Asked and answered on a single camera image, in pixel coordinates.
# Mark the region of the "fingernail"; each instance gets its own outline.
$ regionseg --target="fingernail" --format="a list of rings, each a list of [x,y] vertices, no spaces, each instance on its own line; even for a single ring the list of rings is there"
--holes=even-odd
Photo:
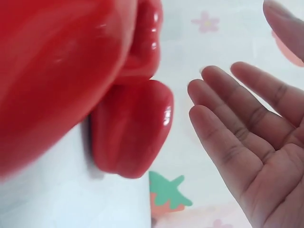
[[[269,7],[274,13],[286,17],[286,18],[293,18],[294,15],[281,3],[275,0],[264,0],[264,4]]]

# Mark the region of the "red bell pepper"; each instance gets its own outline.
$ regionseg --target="red bell pepper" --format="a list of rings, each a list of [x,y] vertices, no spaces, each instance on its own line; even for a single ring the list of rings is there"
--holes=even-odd
[[[169,133],[172,114],[172,92],[158,81],[113,86],[90,116],[97,167],[141,177]]]
[[[132,84],[155,74],[160,61],[162,21],[161,0],[139,1],[133,43],[115,84]]]
[[[1,0],[0,177],[36,159],[106,93],[137,0]]]

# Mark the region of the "palm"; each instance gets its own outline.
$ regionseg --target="palm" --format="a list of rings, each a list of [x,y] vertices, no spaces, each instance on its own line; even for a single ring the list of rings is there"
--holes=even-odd
[[[282,41],[304,59],[295,45],[302,44],[304,23],[286,21],[267,5],[264,12]],[[188,87],[195,104],[192,124],[253,227],[304,227],[304,91],[245,63],[234,64],[231,72],[280,115],[210,66],[202,72],[204,81]]]

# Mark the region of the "pink flower print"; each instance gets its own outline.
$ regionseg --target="pink flower print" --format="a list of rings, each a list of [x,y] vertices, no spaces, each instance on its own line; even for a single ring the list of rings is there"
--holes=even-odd
[[[213,222],[213,227],[208,227],[208,228],[233,228],[233,226],[231,224],[223,225],[222,220],[217,219]]]
[[[193,24],[199,25],[199,31],[201,33],[206,33],[208,31],[216,32],[218,31],[217,24],[219,23],[219,18],[210,18],[208,12],[203,11],[200,15],[200,19],[191,20]]]

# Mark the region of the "finger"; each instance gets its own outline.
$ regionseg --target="finger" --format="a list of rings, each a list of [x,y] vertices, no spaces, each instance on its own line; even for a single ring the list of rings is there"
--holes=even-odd
[[[203,80],[193,80],[188,85],[188,93],[195,105],[210,109],[241,143],[255,153],[265,163],[275,152],[270,143],[250,132],[235,113]]]
[[[239,200],[263,163],[207,107],[196,105],[189,116],[203,147],[232,195]]]
[[[280,40],[304,60],[304,22],[274,0],[265,0],[264,15]]]
[[[268,141],[275,150],[295,129],[288,121],[268,111],[247,89],[218,67],[202,71],[206,83],[232,109],[252,133]]]
[[[292,125],[295,127],[300,125],[304,116],[303,90],[287,85],[272,75],[246,63],[233,64],[231,72]]]

